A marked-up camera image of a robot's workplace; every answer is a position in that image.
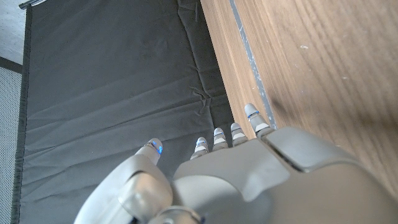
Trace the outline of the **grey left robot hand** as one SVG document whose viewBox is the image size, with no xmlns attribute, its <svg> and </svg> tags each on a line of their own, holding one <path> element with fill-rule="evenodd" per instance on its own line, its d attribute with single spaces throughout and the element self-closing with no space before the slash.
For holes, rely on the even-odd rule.
<svg viewBox="0 0 398 224">
<path fill-rule="evenodd" d="M 397 202 L 353 156 L 297 128 L 274 129 L 252 104 L 255 132 L 220 128 L 196 142 L 171 180 L 154 138 L 94 189 L 76 223 L 396 223 Z"/>
</svg>

